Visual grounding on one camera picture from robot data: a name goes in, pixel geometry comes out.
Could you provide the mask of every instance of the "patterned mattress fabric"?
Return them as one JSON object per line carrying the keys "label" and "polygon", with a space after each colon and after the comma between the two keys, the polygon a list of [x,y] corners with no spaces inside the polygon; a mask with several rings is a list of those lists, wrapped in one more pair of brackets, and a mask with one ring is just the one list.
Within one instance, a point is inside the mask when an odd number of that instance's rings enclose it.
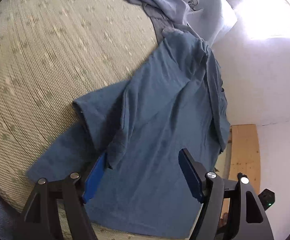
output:
{"label": "patterned mattress fabric", "polygon": [[150,19],[126,0],[2,0],[0,195],[21,211],[33,187],[25,171],[76,121],[73,99],[129,78],[156,47]]}

